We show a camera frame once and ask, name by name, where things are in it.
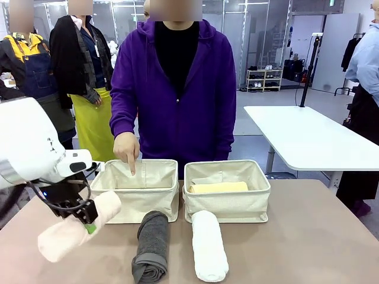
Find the gray rolled towel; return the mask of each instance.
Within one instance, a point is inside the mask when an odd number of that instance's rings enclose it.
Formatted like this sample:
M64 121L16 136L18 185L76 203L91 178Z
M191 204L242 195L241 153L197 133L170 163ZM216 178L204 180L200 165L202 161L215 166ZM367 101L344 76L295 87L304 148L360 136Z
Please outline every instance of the gray rolled towel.
M158 283L167 274L168 218L159 211L147 213L137 233L137 255L131 262L136 284Z

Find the beige fabric basket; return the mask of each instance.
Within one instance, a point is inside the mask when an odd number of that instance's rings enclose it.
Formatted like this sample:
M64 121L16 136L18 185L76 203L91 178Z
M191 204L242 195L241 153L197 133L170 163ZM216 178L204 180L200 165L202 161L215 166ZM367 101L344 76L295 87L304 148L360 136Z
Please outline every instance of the beige fabric basket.
M158 210L175 222L179 210L178 162L174 160L138 160L136 175L127 163L112 160L105 163L91 183L94 195L114 191L122 209L109 224L141 223L150 211Z
M246 182L248 191L220 193L191 193L191 185L220 182ZM221 161L187 164L184 168L183 198L185 219L207 210L220 223L267 222L267 204L270 184L255 161Z

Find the black shirt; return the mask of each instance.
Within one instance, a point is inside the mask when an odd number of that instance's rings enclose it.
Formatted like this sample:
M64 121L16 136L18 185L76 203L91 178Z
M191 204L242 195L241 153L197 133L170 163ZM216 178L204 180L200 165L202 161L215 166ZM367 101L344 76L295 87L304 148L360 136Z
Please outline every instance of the black shirt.
M163 71L176 90L177 98L184 91L185 81L194 61L200 25L194 22L182 31L170 30L163 22L155 23L155 49Z
M87 27L87 29L91 33L92 37L90 37L89 34L83 28L81 28L82 38L85 45L88 48L89 54L91 55L92 64L94 65L95 76L96 76L96 88L103 88L105 87L105 79L104 79L104 74L102 72L101 60L100 60L100 57L97 56L96 49L95 49L94 34L92 32L91 27Z

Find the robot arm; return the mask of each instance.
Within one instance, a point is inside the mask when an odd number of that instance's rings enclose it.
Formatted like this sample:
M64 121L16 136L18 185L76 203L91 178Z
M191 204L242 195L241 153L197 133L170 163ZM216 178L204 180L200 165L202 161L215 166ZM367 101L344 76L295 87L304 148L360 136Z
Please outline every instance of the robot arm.
M90 190L85 201L79 195L89 187L82 172L93 167L90 152L65 150L33 98L0 103L0 121L8 121L0 125L0 190L27 184L57 216L72 214L84 224L92 223L97 211Z

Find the hand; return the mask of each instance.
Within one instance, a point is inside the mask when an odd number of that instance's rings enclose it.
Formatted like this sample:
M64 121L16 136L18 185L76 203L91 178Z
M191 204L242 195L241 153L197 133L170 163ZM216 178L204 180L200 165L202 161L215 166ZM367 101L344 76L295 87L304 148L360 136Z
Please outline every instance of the hand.
M101 98L99 98L99 99L95 102L95 105L100 106L101 103L102 103L102 100L101 100Z
M136 160L140 153L140 143L131 132L119 134L114 140L113 153L124 163L128 163L131 175L136 174Z

